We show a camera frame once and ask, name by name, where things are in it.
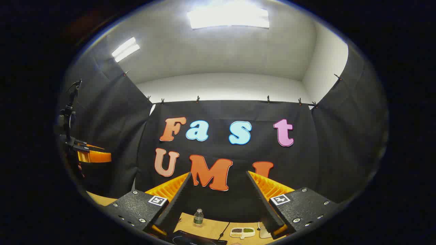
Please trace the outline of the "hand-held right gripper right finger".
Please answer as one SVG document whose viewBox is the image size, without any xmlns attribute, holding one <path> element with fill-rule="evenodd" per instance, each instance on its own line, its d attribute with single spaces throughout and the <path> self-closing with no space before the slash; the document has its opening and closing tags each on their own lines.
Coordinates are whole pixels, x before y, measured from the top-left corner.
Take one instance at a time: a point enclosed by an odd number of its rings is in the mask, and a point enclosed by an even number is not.
<svg viewBox="0 0 436 245">
<path fill-rule="evenodd" d="M 260 222 L 274 239 L 297 239 L 320 227 L 341 208 L 308 187 L 293 189 L 251 171 L 246 176 L 254 188 Z"/>
</svg>

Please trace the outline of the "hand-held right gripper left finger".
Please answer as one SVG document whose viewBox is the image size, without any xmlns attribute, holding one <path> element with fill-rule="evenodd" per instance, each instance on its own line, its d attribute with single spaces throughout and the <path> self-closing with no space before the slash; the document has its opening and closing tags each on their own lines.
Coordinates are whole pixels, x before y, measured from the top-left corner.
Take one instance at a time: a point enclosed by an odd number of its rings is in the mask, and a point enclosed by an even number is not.
<svg viewBox="0 0 436 245">
<path fill-rule="evenodd" d="M 133 190 L 102 209 L 116 221 L 165 237 L 176 228 L 191 181 L 187 172 L 148 191 Z"/>
</svg>

